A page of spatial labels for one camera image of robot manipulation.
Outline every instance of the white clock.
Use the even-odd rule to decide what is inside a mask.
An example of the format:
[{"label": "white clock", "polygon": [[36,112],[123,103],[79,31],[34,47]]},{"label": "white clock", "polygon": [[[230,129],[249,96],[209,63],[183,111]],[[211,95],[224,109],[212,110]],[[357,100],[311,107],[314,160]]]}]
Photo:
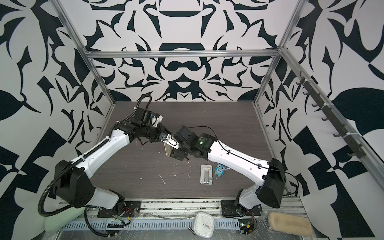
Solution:
[{"label": "white clock", "polygon": [[215,219],[205,212],[199,212],[196,214],[194,223],[194,232],[196,235],[210,238],[214,233]]}]

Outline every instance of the patterned backdrop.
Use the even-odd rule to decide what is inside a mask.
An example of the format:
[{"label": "patterned backdrop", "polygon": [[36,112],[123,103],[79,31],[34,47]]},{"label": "patterned backdrop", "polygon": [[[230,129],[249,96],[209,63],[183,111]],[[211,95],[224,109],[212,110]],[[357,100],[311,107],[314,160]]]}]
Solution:
[{"label": "patterned backdrop", "polygon": [[88,50],[277,48],[297,0],[65,0]]},{"label": "patterned backdrop", "polygon": [[[384,2],[310,0],[288,50],[381,158]],[[284,60],[260,100],[287,176],[322,239],[382,239],[384,192]]]},{"label": "patterned backdrop", "polygon": [[32,239],[56,163],[93,146],[110,104],[47,0],[1,1],[0,60],[0,239]]},{"label": "patterned backdrop", "polygon": [[115,58],[94,64],[116,101],[253,100],[271,57]]}]

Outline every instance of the blue owl toy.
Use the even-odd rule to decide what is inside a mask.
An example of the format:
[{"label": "blue owl toy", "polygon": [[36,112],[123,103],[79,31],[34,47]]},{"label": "blue owl toy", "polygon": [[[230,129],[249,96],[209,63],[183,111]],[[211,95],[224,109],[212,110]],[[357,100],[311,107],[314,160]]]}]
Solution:
[{"label": "blue owl toy", "polygon": [[223,164],[218,163],[217,167],[215,168],[215,175],[218,177],[223,176],[226,168],[227,167],[224,166]]}]

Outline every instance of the white robot arm segment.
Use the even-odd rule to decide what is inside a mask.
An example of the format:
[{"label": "white robot arm segment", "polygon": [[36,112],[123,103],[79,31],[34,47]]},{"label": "white robot arm segment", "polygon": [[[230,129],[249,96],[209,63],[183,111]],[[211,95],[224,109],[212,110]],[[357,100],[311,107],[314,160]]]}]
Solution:
[{"label": "white robot arm segment", "polygon": [[[269,165],[267,164],[268,161],[253,158],[251,156],[248,156],[242,152],[239,152],[227,146],[223,142],[220,142],[221,145],[225,147],[225,150],[230,151],[235,155],[230,154],[221,147],[218,141],[212,144],[210,148],[211,152],[208,152],[208,160],[230,167],[231,169],[251,179],[255,184],[259,186],[263,185],[264,183],[263,176],[267,175],[268,168],[269,168]],[[238,156],[248,159],[249,162],[239,158]],[[265,167],[265,168],[260,168],[260,167],[258,168],[257,166],[255,166],[255,164],[260,164],[262,167]]]},{"label": "white robot arm segment", "polygon": [[[106,139],[109,140],[109,137],[107,136],[105,139],[103,139],[101,142],[99,142],[89,151],[73,159],[72,161],[76,162],[78,159],[82,158],[89,152],[96,149]],[[78,164],[77,167],[78,168],[83,167],[84,168],[83,171],[87,174],[88,178],[91,178],[103,163],[105,163],[110,157],[112,157],[113,154],[115,154],[117,151],[127,146],[128,144],[129,144],[129,135],[124,134],[124,132],[119,129],[113,130],[111,135],[111,140],[108,141],[101,148],[96,150],[94,153],[92,153],[89,157],[84,159],[84,161]]]}]

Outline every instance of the dark wood surface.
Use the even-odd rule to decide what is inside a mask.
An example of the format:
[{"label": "dark wood surface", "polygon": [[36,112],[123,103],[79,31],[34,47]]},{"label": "dark wood surface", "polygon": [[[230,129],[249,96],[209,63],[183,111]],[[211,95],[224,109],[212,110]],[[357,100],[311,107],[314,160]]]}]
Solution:
[{"label": "dark wood surface", "polygon": [[[117,102],[103,136],[117,120],[130,115],[135,105]],[[271,159],[251,102],[153,102],[148,109],[162,115],[162,123],[172,132],[182,124],[209,126],[228,146],[259,159]],[[197,135],[204,132],[213,135],[207,128],[193,131]],[[112,189],[127,198],[236,197],[241,188],[253,185],[250,179],[232,169],[217,178],[214,175],[217,163],[189,158],[188,162],[167,157],[162,142],[141,146],[135,139],[104,163],[91,181],[95,186]],[[212,185],[200,184],[201,164],[212,165]]]}]

